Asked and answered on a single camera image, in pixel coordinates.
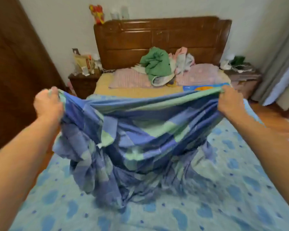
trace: wooden headboard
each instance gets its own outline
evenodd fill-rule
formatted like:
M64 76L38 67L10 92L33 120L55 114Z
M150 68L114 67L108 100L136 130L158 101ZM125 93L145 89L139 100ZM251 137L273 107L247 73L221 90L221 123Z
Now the wooden headboard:
M184 46L196 63L218 65L231 23L216 16L111 20L94 25L94 33L104 69L134 66L153 46L168 53Z

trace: forearm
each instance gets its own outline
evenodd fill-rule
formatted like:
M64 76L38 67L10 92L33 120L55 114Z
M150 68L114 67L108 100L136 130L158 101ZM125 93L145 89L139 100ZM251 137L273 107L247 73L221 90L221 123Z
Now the forearm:
M229 118L253 150L265 172L289 204L289 141L248 114Z
M41 116L0 150L0 230L11 225L58 125L56 116Z

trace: pillow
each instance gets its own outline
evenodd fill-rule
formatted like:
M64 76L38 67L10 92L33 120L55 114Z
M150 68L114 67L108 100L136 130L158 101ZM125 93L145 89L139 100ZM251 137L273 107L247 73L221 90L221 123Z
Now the pillow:
M117 69L113 75L109 88L152 87L146 74L131 68Z
M178 74L177 84L180 86L210 85L223 83L218 75L219 68L212 64L196 64L190 71Z

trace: curtain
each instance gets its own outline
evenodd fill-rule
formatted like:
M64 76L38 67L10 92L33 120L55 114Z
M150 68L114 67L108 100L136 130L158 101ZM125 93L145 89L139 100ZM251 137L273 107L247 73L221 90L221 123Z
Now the curtain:
M289 85L289 26L260 71L263 81L251 99L269 105Z

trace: wooden wardrobe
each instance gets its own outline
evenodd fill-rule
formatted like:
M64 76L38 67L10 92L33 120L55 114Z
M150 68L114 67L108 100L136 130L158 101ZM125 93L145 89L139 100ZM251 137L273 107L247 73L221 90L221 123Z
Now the wooden wardrobe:
M0 148L36 118L35 95L65 89L19 0L0 0Z

